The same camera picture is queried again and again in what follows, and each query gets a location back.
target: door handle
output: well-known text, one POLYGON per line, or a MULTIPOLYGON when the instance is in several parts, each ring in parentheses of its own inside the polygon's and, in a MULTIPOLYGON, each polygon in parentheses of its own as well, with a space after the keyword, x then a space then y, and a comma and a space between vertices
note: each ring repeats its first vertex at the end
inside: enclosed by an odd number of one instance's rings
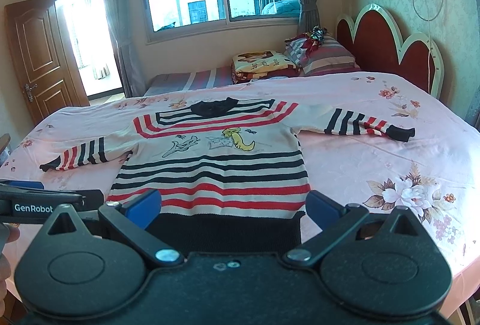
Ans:
POLYGON ((32 90, 37 87, 37 84, 33 84, 32 86, 25 84, 25 91, 27 92, 28 100, 30 102, 33 102, 32 90))

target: black ribbed hem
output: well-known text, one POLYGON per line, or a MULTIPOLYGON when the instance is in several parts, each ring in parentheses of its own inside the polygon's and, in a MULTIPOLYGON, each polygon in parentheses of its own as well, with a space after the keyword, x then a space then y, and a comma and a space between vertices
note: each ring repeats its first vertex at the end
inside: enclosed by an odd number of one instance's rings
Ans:
POLYGON ((415 136, 415 128, 412 127, 411 129, 402 129, 397 126, 390 125, 385 131, 385 134, 394 140, 408 142, 410 137, 415 136))
POLYGON ((60 165, 60 156, 58 156, 55 160, 52 160, 49 163, 40 165, 40 169, 44 172, 47 172, 49 169, 56 169, 60 165))
POLYGON ((190 252, 277 252, 280 255, 300 245, 300 218, 292 219, 219 216, 183 216, 162 213, 147 232, 184 255, 190 252))

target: wooden door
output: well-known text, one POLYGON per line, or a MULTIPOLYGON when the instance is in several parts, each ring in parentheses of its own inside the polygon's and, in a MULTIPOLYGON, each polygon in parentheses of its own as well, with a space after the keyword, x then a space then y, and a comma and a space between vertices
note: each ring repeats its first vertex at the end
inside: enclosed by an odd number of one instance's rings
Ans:
POLYGON ((10 53, 35 125, 68 106, 89 106, 62 13, 54 0, 5 6, 10 53))

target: striped mattress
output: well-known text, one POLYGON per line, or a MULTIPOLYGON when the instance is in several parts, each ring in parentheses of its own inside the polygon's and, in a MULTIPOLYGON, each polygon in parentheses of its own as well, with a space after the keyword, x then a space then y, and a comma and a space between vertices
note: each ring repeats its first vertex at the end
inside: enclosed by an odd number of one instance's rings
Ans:
POLYGON ((201 72, 159 74, 155 76, 144 96, 223 87, 232 84, 232 72, 229 66, 201 72))

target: headboard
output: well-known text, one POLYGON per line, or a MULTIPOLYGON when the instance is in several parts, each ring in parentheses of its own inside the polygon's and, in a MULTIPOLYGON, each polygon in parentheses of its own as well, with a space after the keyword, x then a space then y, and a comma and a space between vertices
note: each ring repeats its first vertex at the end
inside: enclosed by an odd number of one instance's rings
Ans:
MULTIPOLYGON (((360 11, 356 22, 348 15, 340 15, 336 36, 362 70, 394 73, 428 92, 428 36, 414 33, 403 42, 397 23, 385 8, 369 4, 360 11)), ((430 44, 430 95, 438 99, 443 60, 435 42, 430 40, 430 44)))

